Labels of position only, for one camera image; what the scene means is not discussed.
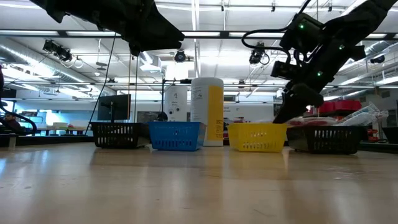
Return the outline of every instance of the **white bottle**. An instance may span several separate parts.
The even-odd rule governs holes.
[[[224,82],[219,78],[203,77],[192,80],[191,121],[207,125],[204,146],[224,143]]]

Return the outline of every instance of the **black basket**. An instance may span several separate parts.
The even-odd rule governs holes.
[[[313,154],[355,154],[361,128],[350,126],[300,126],[287,129],[289,146]]]
[[[149,144],[146,123],[91,122],[95,146],[102,148],[135,149]]]

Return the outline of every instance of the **person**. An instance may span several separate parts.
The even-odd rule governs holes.
[[[21,125],[16,121],[15,116],[13,116],[12,114],[6,113],[4,120],[10,127],[14,128],[16,131],[20,131],[22,129]]]

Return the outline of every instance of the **yellow basket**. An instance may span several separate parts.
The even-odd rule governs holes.
[[[287,124],[230,124],[229,145],[243,152],[281,152],[286,130]]]

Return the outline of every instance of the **red container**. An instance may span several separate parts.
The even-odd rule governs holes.
[[[335,111],[335,103],[334,102],[324,102],[321,107],[319,107],[318,112],[320,114],[328,113]]]
[[[335,110],[357,111],[361,108],[361,102],[359,102],[358,100],[339,100],[335,102]]]

